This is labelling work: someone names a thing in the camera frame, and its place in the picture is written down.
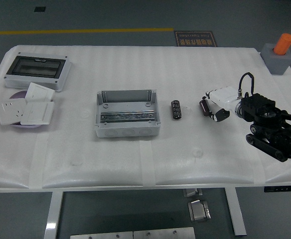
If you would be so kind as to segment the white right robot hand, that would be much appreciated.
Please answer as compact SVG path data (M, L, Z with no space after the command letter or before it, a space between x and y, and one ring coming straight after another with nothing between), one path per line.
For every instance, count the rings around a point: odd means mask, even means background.
M238 91L233 87L206 92L199 105L203 115L215 122L227 119L230 113L242 118L241 99L238 98Z

